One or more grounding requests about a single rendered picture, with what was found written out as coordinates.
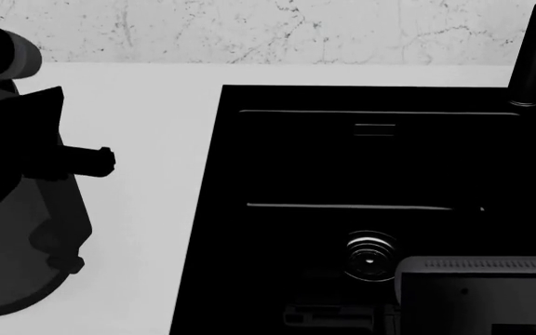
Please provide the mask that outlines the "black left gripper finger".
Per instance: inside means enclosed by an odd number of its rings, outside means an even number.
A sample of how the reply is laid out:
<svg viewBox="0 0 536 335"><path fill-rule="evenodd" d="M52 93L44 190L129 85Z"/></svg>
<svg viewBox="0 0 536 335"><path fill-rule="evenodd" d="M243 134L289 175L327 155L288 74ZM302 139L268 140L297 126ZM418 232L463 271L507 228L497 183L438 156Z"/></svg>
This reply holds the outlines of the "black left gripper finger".
<svg viewBox="0 0 536 335"><path fill-rule="evenodd" d="M115 156L109 147L90 150L60 147L60 166L64 172L93 178L104 178L114 172Z"/></svg>

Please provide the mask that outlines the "grey electric kettle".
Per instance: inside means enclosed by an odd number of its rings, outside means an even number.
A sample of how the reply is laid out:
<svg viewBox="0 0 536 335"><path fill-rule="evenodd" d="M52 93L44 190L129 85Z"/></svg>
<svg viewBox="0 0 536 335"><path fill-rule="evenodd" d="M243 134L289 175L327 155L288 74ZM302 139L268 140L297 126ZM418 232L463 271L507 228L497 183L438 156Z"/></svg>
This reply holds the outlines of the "grey electric kettle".
<svg viewBox="0 0 536 335"><path fill-rule="evenodd" d="M25 95L16 81L37 74L41 65L38 47L0 29L0 100ZM84 267L79 250L92 226L77 176L24 178L0 203L0 316L39 303Z"/></svg>

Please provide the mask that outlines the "round metal sink drain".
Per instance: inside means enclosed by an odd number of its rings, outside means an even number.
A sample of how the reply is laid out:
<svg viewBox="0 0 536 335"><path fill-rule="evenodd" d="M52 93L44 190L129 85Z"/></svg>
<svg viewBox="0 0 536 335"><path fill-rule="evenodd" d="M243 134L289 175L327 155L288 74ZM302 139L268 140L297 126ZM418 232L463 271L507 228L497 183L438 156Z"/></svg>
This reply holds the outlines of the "round metal sink drain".
<svg viewBox="0 0 536 335"><path fill-rule="evenodd" d="M401 254L396 239L378 231L354 231L347 235L344 272L366 282L385 282L395 278Z"/></svg>

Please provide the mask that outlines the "black kitchen sink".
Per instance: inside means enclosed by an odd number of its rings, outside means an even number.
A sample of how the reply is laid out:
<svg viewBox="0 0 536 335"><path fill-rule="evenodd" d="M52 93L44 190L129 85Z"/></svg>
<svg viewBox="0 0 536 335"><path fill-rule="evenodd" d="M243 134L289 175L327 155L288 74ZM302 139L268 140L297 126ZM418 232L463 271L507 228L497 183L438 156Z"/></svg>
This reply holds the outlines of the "black kitchen sink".
<svg viewBox="0 0 536 335"><path fill-rule="evenodd" d="M536 256L536 106L505 88L224 86L169 335L287 335L290 304L396 305L354 231Z"/></svg>

